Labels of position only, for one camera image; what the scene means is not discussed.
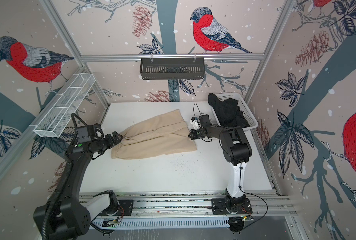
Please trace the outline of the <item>beige drawstring shorts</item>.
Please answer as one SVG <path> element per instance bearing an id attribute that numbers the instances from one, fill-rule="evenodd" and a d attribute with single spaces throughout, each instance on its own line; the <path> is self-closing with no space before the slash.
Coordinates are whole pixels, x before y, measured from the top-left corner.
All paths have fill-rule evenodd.
<path id="1" fill-rule="evenodd" d="M 134 124 L 123 132 L 121 143 L 112 148 L 111 158 L 139 160 L 161 155 L 193 152 L 196 144 L 181 116 L 174 110 Z"/>

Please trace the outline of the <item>white plastic laundry basket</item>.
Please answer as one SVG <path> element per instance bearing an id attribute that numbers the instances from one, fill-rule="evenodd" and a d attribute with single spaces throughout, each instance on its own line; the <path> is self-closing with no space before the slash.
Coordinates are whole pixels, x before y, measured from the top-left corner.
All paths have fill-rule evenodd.
<path id="1" fill-rule="evenodd" d="M 256 120 L 255 116 L 253 115 L 252 111 L 249 109 L 248 105 L 244 101 L 243 97 L 238 93 L 225 93 L 225 94 L 215 94 L 219 100 L 224 101 L 228 98 L 232 98 L 238 100 L 238 106 L 240 110 L 243 111 L 244 117 L 247 119 L 250 127 L 243 128 L 244 131 L 249 131 L 251 129 L 255 129 L 258 127 L 258 121 Z M 214 109 L 212 108 L 212 112 L 215 116 L 216 122 L 220 125 L 219 120 L 215 114 Z"/>

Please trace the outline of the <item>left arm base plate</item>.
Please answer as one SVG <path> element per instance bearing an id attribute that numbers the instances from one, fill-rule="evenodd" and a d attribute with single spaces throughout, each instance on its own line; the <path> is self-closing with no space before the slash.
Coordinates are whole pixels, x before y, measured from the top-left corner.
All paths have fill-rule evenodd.
<path id="1" fill-rule="evenodd" d="M 103 210 L 99 217 L 128 217 L 132 215 L 134 201 L 133 200 L 118 200 L 119 204 L 117 207 Z"/>

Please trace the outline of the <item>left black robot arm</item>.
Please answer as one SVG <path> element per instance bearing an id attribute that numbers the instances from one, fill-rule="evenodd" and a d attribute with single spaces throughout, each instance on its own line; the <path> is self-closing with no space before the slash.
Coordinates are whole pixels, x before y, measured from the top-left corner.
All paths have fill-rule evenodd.
<path id="1" fill-rule="evenodd" d="M 79 202 L 79 193 L 86 169 L 94 153 L 121 143 L 117 132 L 104 135 L 101 125 L 77 127 L 66 149 L 66 166 L 56 190 L 43 206 L 37 207 L 33 219 L 44 240 L 70 240 L 86 234 L 94 219 Z"/>

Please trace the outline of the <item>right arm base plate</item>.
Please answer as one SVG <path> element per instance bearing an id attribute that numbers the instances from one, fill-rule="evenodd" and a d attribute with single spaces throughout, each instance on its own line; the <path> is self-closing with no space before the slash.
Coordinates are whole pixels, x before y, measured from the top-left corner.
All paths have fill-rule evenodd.
<path id="1" fill-rule="evenodd" d="M 213 215 L 251 215 L 253 213 L 250 200 L 247 198 L 211 199 Z"/>

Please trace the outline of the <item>black shorts in basket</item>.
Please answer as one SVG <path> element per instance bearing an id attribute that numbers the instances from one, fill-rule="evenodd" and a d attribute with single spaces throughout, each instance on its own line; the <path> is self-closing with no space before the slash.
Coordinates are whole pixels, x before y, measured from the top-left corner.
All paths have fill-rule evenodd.
<path id="1" fill-rule="evenodd" d="M 210 93 L 208 95 L 208 103 L 214 109 L 221 126 L 229 128 L 250 127 L 250 124 L 243 115 L 243 111 L 238 106 L 238 100 L 228 98 L 221 101 L 215 94 Z"/>

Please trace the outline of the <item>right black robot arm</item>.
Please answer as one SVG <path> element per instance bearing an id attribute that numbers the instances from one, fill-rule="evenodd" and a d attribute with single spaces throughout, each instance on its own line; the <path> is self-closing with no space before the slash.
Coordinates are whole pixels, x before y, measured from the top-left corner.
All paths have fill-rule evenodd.
<path id="1" fill-rule="evenodd" d="M 231 214 L 250 214 L 250 206 L 243 187 L 244 171 L 252 156 L 252 148 L 242 127 L 228 128 L 213 124 L 209 115 L 192 117 L 191 140 L 211 142 L 217 138 L 225 160 L 231 165 L 231 174 L 225 190 L 225 209 Z"/>

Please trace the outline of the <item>horizontal aluminium frame bar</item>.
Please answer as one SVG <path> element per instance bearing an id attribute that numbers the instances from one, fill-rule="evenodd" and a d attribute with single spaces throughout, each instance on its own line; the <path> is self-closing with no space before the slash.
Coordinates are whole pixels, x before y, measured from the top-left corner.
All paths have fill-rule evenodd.
<path id="1" fill-rule="evenodd" d="M 266 58 L 266 54 L 164 54 L 164 55 L 81 55 L 80 60 L 84 63 L 91 62 L 137 62 L 141 59 L 198 59 L 210 60 L 253 60 L 261 61 Z"/>

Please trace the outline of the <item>aluminium mounting rail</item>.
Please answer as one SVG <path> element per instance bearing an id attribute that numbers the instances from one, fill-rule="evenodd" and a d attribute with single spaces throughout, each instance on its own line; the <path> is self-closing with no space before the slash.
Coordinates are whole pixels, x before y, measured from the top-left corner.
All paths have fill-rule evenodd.
<path id="1" fill-rule="evenodd" d="M 250 218 L 298 216 L 288 197 L 276 194 L 246 195 L 250 200 L 251 215 L 213 215 L 211 199 L 224 199 L 221 193 L 178 194 L 117 194 L 118 200 L 133 200 L 133 218 L 204 218 L 216 216 Z"/>

